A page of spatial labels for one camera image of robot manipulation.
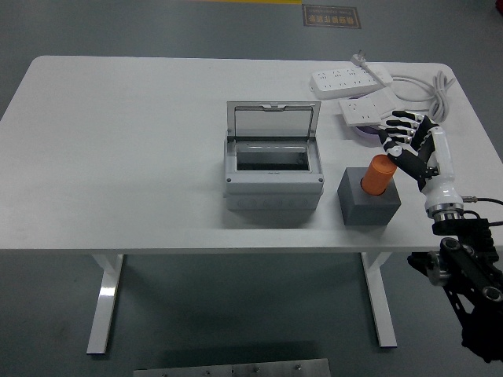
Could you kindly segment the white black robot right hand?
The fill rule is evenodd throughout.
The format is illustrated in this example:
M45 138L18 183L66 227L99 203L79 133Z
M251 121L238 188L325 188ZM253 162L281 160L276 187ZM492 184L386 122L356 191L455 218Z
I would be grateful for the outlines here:
M393 111L379 127L387 157L413 178L425 196L425 211L434 221L459 219L463 199L454 188L453 160L445 130L426 115Z

